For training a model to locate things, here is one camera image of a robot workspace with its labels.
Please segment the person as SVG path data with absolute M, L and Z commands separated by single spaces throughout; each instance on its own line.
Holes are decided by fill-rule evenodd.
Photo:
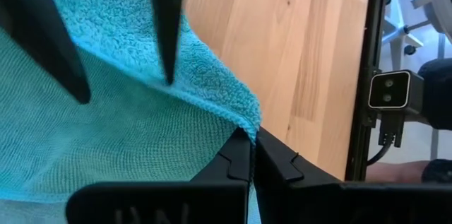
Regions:
M 452 58 L 428 61 L 418 74 L 424 79 L 422 116 L 434 129 L 452 131 Z M 452 184 L 452 160 L 431 160 L 422 181 Z

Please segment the white-base office chair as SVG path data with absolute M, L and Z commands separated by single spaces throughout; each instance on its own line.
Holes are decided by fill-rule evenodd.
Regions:
M 411 32 L 426 25 L 432 25 L 442 38 L 452 43 L 452 0 L 411 0 L 414 9 L 422 8 L 426 20 L 405 24 L 400 0 L 387 0 L 389 14 L 383 20 L 382 45 L 390 45 L 392 69 L 400 70 L 403 58 L 413 55 L 424 44 Z

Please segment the teal microfiber towel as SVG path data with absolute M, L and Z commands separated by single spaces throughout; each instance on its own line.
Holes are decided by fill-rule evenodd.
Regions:
M 165 80 L 151 0 L 54 0 L 91 91 L 80 104 L 0 27 L 0 224 L 68 224 L 65 207 L 101 182 L 187 181 L 240 128 L 257 97 L 181 14 Z

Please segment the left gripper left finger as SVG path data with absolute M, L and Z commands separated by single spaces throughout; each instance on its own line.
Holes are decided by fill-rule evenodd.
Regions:
M 68 224 L 246 224 L 251 142 L 236 129 L 188 182 L 101 182 L 75 192 Z

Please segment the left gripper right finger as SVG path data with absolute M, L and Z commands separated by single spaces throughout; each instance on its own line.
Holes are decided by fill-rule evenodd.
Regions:
M 265 129 L 254 184 L 262 224 L 452 224 L 452 186 L 342 182 Z

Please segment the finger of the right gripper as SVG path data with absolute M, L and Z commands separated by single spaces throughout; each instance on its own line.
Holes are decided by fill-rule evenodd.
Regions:
M 174 82 L 177 60 L 177 45 L 183 0 L 151 0 L 157 43 L 162 61 L 165 80 Z
M 80 104 L 91 91 L 54 0 L 0 0 L 0 27 Z

